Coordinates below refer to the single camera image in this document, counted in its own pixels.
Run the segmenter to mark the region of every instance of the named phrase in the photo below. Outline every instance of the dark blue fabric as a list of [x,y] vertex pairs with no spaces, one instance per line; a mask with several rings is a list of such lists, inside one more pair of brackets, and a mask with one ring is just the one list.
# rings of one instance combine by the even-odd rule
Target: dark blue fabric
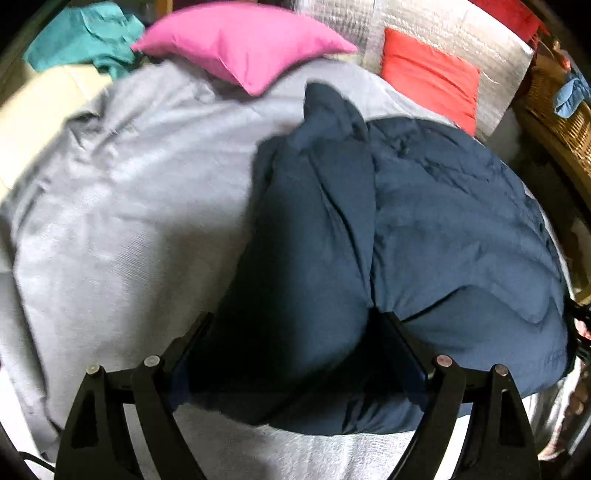
[[252,240],[174,402],[308,434],[414,429],[371,308],[463,367],[509,366],[523,396],[558,381],[565,284],[515,174],[459,129],[366,124],[326,85],[304,116],[259,148]]

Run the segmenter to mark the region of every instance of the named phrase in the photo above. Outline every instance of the black cable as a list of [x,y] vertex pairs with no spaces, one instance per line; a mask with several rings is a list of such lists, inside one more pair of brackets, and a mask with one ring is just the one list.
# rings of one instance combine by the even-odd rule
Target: black cable
[[18,453],[22,457],[23,460],[29,460],[30,462],[35,462],[37,465],[41,465],[42,467],[47,468],[51,473],[56,472],[55,468],[53,468],[49,463],[44,462],[40,458],[38,458],[34,455],[31,455],[30,453],[27,453],[27,452],[18,452]]

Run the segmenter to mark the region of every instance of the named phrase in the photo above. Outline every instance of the red pillow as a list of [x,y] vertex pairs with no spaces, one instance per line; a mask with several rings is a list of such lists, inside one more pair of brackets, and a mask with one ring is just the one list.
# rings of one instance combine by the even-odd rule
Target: red pillow
[[397,91],[476,135],[480,70],[402,32],[386,28],[381,77]]

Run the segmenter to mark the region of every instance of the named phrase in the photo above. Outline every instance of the pink pillow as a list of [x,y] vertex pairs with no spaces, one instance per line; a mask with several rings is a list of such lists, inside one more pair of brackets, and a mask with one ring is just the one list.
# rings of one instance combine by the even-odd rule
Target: pink pillow
[[189,7],[157,21],[132,50],[178,54],[260,95],[286,68],[357,47],[326,25],[284,8],[239,2]]

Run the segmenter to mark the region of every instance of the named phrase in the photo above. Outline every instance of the wooden frame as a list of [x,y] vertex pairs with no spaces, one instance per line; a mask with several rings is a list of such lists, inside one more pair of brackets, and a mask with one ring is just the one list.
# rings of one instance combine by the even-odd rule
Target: wooden frame
[[156,0],[156,19],[173,12],[173,0]]

